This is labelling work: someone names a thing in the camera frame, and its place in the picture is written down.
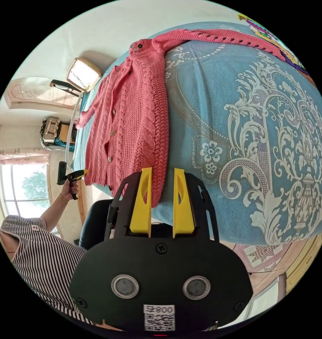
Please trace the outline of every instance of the black chair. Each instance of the black chair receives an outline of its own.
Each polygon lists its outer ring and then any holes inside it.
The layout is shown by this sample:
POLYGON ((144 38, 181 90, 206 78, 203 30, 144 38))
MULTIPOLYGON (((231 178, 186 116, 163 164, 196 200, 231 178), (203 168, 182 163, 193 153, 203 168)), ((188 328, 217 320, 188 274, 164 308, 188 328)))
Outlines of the black chair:
POLYGON ((113 199, 98 200, 90 207, 84 221, 79 246, 89 250, 105 238, 107 215, 113 199))

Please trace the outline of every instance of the striped shirt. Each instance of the striped shirt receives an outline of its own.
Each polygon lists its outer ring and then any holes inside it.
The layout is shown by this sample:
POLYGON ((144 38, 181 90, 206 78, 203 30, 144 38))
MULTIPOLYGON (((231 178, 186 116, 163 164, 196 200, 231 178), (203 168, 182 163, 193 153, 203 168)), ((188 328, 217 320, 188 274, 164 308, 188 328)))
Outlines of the striped shirt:
POLYGON ((19 240, 12 264, 33 292, 58 311, 93 325, 69 294, 73 272, 86 250, 49 233, 42 218, 10 215, 0 231, 19 240))

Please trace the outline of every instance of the window frame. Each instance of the window frame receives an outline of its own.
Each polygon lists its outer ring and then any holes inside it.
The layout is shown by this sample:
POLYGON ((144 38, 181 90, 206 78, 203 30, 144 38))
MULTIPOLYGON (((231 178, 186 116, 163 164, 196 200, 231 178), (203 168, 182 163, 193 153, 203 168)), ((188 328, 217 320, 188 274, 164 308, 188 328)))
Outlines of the window frame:
MULTIPOLYGON (((11 185, 12 185, 12 191, 13 191, 13 196, 14 196, 14 199, 6 199, 5 198, 5 191, 4 191, 4 185, 3 185, 3 175, 2 175, 2 164, 0 164, 0 200, 1 200, 1 206, 2 206, 2 212, 3 212, 3 215, 4 217, 7 217, 9 214, 9 211, 8 211, 8 207, 7 207, 7 202, 14 202, 15 203, 15 206, 16 206, 16 210, 17 210, 17 213, 18 215, 20 215, 20 211, 19 211, 19 207, 17 205, 18 202, 30 202, 30 201, 44 201, 44 200, 48 200, 49 204, 51 205, 52 204, 52 195, 51 195, 51 190, 50 190, 50 170, 49 170, 49 164, 42 164, 42 165, 45 165, 46 166, 46 184, 47 184, 47 194, 48 194, 48 197, 47 198, 42 198, 42 199, 16 199, 16 196, 15 196, 15 189, 14 189, 14 178, 13 178, 13 164, 11 164, 11 172, 10 172, 10 175, 11 175, 11 185)), ((55 227, 55 230, 53 230, 51 232, 52 234, 54 235, 57 235, 59 237, 61 237, 61 233, 60 233, 60 229, 59 229, 59 225, 56 225, 55 227)))

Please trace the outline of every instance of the cable knit pattern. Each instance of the cable knit pattern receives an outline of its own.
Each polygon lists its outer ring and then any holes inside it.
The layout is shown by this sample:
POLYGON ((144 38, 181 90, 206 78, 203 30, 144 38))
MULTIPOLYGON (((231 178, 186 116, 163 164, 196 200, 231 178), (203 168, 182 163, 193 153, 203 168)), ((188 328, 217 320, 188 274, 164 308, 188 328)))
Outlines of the cable knit pattern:
POLYGON ((188 40, 244 45, 285 61, 275 45, 232 30, 177 29, 133 43, 125 62, 101 82, 76 124, 82 128, 95 114, 86 149, 86 185, 108 185, 114 196, 125 177, 152 167, 152 207, 157 206, 168 160, 165 53, 188 40))

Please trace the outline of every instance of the ceiling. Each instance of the ceiling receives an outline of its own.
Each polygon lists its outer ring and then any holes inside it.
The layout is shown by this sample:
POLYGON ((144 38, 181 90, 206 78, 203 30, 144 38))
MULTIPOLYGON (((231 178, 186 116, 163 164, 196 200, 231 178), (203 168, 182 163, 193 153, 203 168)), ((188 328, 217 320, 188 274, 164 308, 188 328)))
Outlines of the ceiling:
MULTIPOLYGON (((110 2, 79 15, 50 34, 25 59, 12 79, 64 80, 70 64, 79 56, 106 70, 136 40, 191 22, 246 24, 237 18, 237 14, 204 0, 110 2)), ((4 98, 0 101, 0 124, 40 125, 47 115, 46 111, 8 109, 4 98)))

